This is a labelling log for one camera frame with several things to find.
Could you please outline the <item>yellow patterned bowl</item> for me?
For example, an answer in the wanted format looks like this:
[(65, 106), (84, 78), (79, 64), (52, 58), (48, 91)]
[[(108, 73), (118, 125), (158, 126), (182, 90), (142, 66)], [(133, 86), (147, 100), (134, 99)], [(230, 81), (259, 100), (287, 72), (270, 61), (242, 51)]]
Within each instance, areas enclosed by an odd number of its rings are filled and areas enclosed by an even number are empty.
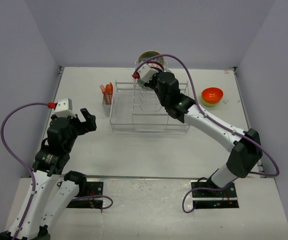
[(136, 82), (137, 82), (137, 84), (139, 85), (139, 87), (141, 88), (141, 89), (143, 89), (143, 90), (145, 90), (145, 91), (153, 91), (153, 89), (151, 88), (151, 87), (149, 87), (149, 86), (146, 86), (145, 84), (147, 84), (147, 83), (150, 83), (152, 81), (152, 78), (148, 81), (148, 82), (145, 82), (145, 81), (143, 81), (143, 80), (141, 80), (140, 78), (138, 78), (137, 80), (136, 80)]

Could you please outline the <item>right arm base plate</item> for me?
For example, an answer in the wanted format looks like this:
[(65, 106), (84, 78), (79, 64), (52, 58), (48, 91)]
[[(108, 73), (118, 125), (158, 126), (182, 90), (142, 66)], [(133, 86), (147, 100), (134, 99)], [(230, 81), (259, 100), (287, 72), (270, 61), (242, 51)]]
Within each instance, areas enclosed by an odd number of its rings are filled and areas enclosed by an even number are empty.
[(239, 208), (235, 184), (222, 191), (195, 190), (192, 192), (193, 207), (200, 209), (237, 209)]

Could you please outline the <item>orange bowl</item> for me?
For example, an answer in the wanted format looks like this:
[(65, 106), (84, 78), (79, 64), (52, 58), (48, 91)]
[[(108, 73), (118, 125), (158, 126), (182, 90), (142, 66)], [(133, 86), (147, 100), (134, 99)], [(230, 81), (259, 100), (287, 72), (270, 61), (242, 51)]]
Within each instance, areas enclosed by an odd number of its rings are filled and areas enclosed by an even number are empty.
[(202, 91), (201, 97), (207, 101), (222, 100), (223, 91), (217, 87), (209, 87)]

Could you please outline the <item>red rimmed patterned bowl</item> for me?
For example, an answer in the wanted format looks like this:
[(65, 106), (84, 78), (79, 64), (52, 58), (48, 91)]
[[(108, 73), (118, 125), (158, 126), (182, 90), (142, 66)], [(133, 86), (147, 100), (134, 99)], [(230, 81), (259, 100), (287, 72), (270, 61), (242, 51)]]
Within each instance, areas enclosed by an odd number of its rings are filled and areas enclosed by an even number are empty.
[(164, 71), (164, 66), (163, 66), (161, 63), (159, 63), (159, 62), (153, 62), (153, 61), (151, 61), (151, 62), (148, 63), (148, 65), (149, 65), (151, 68), (156, 69), (156, 70), (159, 71), (159, 72), (163, 72), (163, 71)]

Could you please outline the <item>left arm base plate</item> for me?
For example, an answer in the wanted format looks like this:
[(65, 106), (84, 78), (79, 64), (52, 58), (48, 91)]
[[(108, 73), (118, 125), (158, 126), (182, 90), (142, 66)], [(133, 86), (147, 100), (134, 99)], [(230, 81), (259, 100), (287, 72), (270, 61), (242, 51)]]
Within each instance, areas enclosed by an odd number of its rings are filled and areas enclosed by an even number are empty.
[[(82, 196), (101, 195), (103, 193), (102, 181), (88, 181), (86, 190)], [(102, 198), (88, 198), (71, 201), (68, 209), (101, 209), (103, 207)]]

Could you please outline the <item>lime green bowl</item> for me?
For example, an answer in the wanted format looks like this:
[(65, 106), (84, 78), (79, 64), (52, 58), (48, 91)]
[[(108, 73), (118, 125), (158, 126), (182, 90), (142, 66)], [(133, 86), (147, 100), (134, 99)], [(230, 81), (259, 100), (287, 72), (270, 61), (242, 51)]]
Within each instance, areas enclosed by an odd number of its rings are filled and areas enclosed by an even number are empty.
[(207, 107), (214, 107), (216, 105), (218, 105), (220, 103), (220, 99), (216, 100), (216, 101), (207, 101), (205, 99), (201, 99), (202, 100), (202, 103), (204, 106), (207, 106)]

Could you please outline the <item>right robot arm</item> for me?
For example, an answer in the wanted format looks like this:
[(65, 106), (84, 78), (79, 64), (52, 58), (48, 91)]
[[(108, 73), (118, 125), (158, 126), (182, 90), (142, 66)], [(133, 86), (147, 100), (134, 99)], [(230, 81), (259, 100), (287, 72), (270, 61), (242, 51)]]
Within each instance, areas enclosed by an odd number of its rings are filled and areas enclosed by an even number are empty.
[(144, 85), (156, 93), (170, 117), (195, 127), (220, 143), (229, 153), (227, 162), (207, 180), (207, 191), (217, 197), (225, 186), (245, 178), (262, 157), (259, 134), (229, 125), (180, 92), (179, 82), (170, 72), (148, 73)]

